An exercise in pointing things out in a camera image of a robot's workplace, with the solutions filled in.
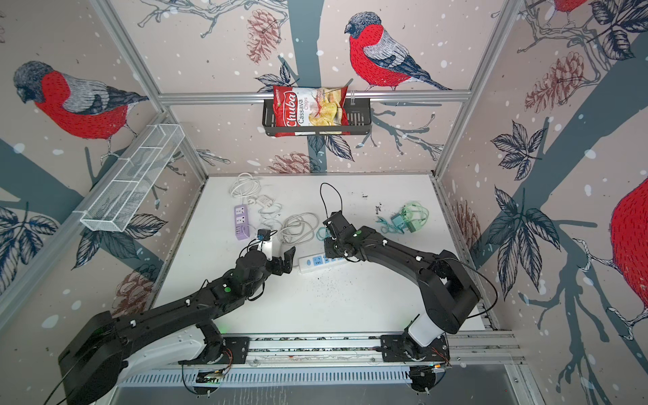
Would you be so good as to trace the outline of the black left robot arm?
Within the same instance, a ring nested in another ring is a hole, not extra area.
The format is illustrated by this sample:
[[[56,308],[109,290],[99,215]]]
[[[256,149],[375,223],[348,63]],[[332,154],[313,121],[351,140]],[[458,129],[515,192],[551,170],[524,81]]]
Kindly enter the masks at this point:
[[[227,369],[243,363],[248,341],[228,344],[214,322],[258,299],[270,276],[291,273],[294,257],[294,248],[281,258],[248,251],[234,268],[179,300],[128,316],[91,317],[58,357],[64,403],[94,403],[130,376],[172,363]]]

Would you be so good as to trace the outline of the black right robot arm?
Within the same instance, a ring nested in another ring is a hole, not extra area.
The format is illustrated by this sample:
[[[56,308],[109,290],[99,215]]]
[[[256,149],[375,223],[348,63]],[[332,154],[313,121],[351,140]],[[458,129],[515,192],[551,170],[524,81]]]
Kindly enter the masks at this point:
[[[431,253],[391,241],[375,229],[355,228],[341,211],[323,221],[328,258],[376,263],[407,278],[420,291],[425,313],[405,328],[403,352],[419,361],[423,350],[445,333],[455,334],[481,301],[481,293],[457,256],[447,250]]]

